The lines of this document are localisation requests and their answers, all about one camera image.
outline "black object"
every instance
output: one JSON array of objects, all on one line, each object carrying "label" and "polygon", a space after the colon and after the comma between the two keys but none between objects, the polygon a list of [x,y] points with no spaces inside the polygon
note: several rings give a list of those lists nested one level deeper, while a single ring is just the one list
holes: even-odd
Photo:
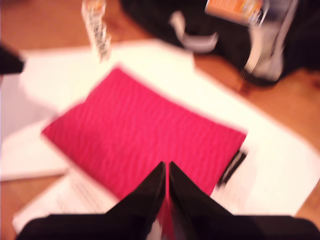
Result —
[{"label": "black object", "polygon": [[175,213],[189,240],[320,239],[316,226],[291,216],[232,215],[202,192],[171,162],[169,192]]},{"label": "black object", "polygon": [[0,46],[0,75],[18,74],[24,69],[24,62],[18,56]]},{"label": "black object", "polygon": [[283,42],[282,73],[275,76],[248,73],[245,69],[251,53],[247,26],[205,13],[207,0],[121,0],[124,11],[145,30],[165,42],[184,47],[179,41],[170,17],[180,11],[189,36],[218,34],[212,51],[233,64],[241,78],[255,85],[269,87],[299,68],[320,70],[320,0],[298,0],[295,15]]},{"label": "black object", "polygon": [[[38,218],[29,222],[16,239],[145,240],[165,198],[165,180],[162,162],[107,213]],[[232,215],[202,192],[173,162],[169,164],[169,193],[174,216],[189,240],[320,239],[317,228],[307,220]]]}]

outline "red notebook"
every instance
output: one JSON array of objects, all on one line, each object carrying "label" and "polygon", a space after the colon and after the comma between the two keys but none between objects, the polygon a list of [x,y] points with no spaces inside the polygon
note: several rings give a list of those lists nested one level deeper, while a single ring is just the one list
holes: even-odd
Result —
[{"label": "red notebook", "polygon": [[175,162],[210,195],[246,138],[168,101],[120,68],[43,134],[120,199],[161,161]]}]

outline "hardwood floor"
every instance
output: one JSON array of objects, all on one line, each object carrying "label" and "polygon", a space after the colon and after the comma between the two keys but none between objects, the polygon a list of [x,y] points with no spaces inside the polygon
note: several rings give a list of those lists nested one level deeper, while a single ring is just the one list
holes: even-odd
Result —
[{"label": "hardwood floor", "polygon": [[[15,51],[88,45],[81,3],[81,0],[1,0],[1,42]],[[104,20],[114,42],[152,38],[122,12],[118,0],[107,0]],[[320,72],[300,69],[273,88],[248,86],[244,91],[237,71],[224,60],[195,56],[195,63],[320,151]],[[14,213],[58,178],[1,183],[2,240],[13,240],[16,236],[12,226]],[[320,229],[320,183],[297,216],[313,221]]]}]

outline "bag strap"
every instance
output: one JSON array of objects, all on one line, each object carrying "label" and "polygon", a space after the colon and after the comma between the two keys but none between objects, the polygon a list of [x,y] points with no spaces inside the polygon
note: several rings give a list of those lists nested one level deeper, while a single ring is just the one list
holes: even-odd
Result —
[{"label": "bag strap", "polygon": [[215,49],[219,38],[218,33],[214,33],[210,36],[188,35],[185,33],[186,20],[181,11],[172,13],[169,23],[173,27],[177,39],[184,48],[201,54],[210,53]]}]

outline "white paper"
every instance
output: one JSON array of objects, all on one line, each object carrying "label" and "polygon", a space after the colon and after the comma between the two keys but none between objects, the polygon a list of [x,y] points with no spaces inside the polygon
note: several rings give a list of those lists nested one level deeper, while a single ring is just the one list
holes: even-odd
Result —
[{"label": "white paper", "polygon": [[80,171],[71,171],[13,218],[18,233],[32,219],[50,214],[103,214],[118,203],[105,188]]},{"label": "white paper", "polygon": [[90,48],[26,51],[23,73],[4,76],[1,91],[1,181],[59,175],[68,162],[41,137],[53,119],[83,102],[115,66],[194,69],[193,55],[160,40],[114,44],[99,63]]},{"label": "white paper", "polygon": [[[96,67],[94,73],[86,71],[86,64],[75,63],[82,58],[79,55],[69,55],[61,69],[52,68],[59,66],[61,58],[51,57],[51,67],[43,64],[36,72],[45,58],[35,57],[31,62],[34,70],[27,71],[28,77],[21,75],[22,84],[32,97],[61,113],[83,99],[108,71],[121,63],[125,71],[167,99],[247,133],[243,143],[247,158],[225,188],[213,191],[214,200],[233,214],[295,215],[319,180],[319,153],[236,93],[205,73],[192,70],[193,62],[184,64],[183,54],[170,55],[172,60],[167,61],[167,53],[160,50],[159,58],[154,59],[154,53],[147,49],[141,54],[138,48],[114,48],[109,65]],[[79,66],[81,73],[75,71]]]},{"label": "white paper", "polygon": [[319,152],[303,138],[200,70],[128,71],[167,99],[247,133],[248,155],[214,200],[233,214],[297,213],[320,178]]}]

